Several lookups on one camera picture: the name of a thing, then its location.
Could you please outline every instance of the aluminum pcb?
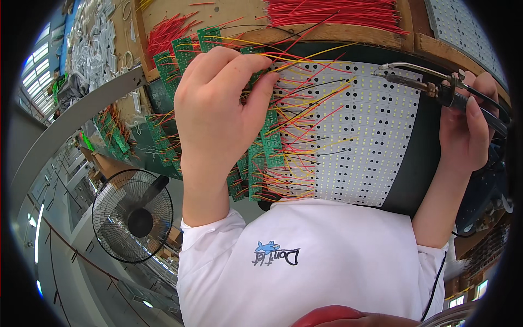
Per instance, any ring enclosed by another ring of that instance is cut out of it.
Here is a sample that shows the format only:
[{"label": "aluminum pcb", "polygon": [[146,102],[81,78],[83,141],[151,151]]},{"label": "aluminum pcb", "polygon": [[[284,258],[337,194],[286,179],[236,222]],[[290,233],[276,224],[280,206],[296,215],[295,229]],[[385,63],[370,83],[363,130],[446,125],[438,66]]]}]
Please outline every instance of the aluminum pcb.
[{"label": "aluminum pcb", "polygon": [[464,52],[506,86],[499,59],[467,5],[462,0],[425,0],[425,4],[436,38]]},{"label": "aluminum pcb", "polygon": [[[290,144],[310,152],[286,155],[285,167],[267,169],[268,175],[282,181],[271,185],[282,188],[280,192],[289,196],[381,207],[407,150],[419,91],[371,75],[377,64],[322,63],[328,65],[324,70],[320,64],[298,63],[280,71],[273,91],[275,99],[304,82],[303,86],[310,86],[278,104],[285,110],[306,112],[309,103],[349,87],[307,112],[302,121],[309,122],[301,127],[288,124],[280,131],[284,148]],[[281,65],[276,63],[271,69]],[[306,81],[316,73],[310,82]],[[401,69],[386,73],[423,78],[419,73]],[[281,113],[280,123],[289,118],[282,117],[285,111]]]}]

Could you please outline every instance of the electric fan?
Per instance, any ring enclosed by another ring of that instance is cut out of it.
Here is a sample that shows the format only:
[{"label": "electric fan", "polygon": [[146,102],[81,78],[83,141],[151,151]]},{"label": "electric fan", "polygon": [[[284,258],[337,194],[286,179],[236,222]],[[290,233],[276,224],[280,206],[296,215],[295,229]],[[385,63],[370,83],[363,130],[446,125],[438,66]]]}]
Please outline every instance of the electric fan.
[{"label": "electric fan", "polygon": [[169,178],[137,169],[111,176],[93,203],[93,228],[113,258],[140,263],[158,252],[173,224]]}]

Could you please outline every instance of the shirt logo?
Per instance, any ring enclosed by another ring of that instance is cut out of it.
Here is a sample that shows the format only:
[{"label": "shirt logo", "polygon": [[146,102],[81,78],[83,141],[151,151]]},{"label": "shirt logo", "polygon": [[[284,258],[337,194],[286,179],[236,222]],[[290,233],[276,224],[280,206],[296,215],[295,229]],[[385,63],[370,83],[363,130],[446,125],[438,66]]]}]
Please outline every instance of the shirt logo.
[{"label": "shirt logo", "polygon": [[[298,253],[300,249],[294,250],[284,250],[280,249],[279,244],[274,244],[274,241],[263,245],[261,242],[258,242],[258,247],[254,250],[256,258],[254,261],[251,261],[256,266],[259,263],[259,266],[263,266],[265,263],[267,266],[272,264],[276,259],[285,258],[285,261],[291,266],[296,266],[298,264]],[[267,262],[265,262],[265,256],[269,255]]]}]

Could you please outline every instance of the bundle of red wires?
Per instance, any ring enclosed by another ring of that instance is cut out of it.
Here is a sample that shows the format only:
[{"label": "bundle of red wires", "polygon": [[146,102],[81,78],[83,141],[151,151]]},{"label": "bundle of red wires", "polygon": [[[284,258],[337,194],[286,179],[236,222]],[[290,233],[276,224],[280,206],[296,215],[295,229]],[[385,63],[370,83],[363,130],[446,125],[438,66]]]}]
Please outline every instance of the bundle of red wires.
[{"label": "bundle of red wires", "polygon": [[202,22],[202,20],[193,20],[184,26],[187,19],[196,13],[197,12],[190,13],[182,17],[180,17],[180,14],[177,14],[170,19],[162,20],[153,27],[149,33],[149,45],[147,46],[147,52],[149,53],[153,67],[156,67],[156,64],[152,60],[152,56],[165,50],[169,50],[171,55],[174,55],[171,42],[183,37],[194,25]]},{"label": "bundle of red wires", "polygon": [[406,35],[397,26],[401,19],[396,0],[265,0],[271,26],[292,24],[351,24],[375,27]]}]

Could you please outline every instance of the blue shark graphic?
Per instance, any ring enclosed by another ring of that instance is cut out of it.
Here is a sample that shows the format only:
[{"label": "blue shark graphic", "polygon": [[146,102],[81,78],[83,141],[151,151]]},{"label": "blue shark graphic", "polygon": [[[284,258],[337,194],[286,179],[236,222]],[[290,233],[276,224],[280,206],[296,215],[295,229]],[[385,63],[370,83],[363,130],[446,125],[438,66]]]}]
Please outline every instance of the blue shark graphic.
[{"label": "blue shark graphic", "polygon": [[254,250],[254,252],[258,252],[258,251],[265,251],[265,255],[271,253],[272,251],[276,251],[277,249],[280,248],[280,245],[278,244],[274,244],[274,241],[270,241],[268,244],[265,244],[265,245],[262,245],[261,242],[258,242],[258,247],[256,248],[256,250]]}]

